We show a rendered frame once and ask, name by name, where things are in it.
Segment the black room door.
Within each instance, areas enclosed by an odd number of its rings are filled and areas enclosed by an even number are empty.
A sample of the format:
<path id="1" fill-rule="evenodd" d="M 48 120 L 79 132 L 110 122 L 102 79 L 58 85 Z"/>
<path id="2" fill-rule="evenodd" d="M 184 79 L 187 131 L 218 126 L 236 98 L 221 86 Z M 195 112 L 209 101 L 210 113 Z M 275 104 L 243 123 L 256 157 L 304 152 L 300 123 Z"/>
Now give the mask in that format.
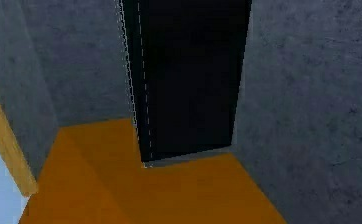
<path id="1" fill-rule="evenodd" d="M 232 143 L 252 0 L 120 0 L 140 156 Z"/>

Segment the light wooden door frame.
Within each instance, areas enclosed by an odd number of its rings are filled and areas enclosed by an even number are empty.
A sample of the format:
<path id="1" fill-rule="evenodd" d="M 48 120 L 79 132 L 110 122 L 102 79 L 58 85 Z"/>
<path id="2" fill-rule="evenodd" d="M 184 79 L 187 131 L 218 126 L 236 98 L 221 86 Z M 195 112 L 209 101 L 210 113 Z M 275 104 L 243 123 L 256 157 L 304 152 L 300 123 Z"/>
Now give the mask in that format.
<path id="1" fill-rule="evenodd" d="M 38 184 L 30 166 L 9 125 L 0 104 L 0 156 L 13 177 L 21 194 L 31 196 L 38 191 Z"/>

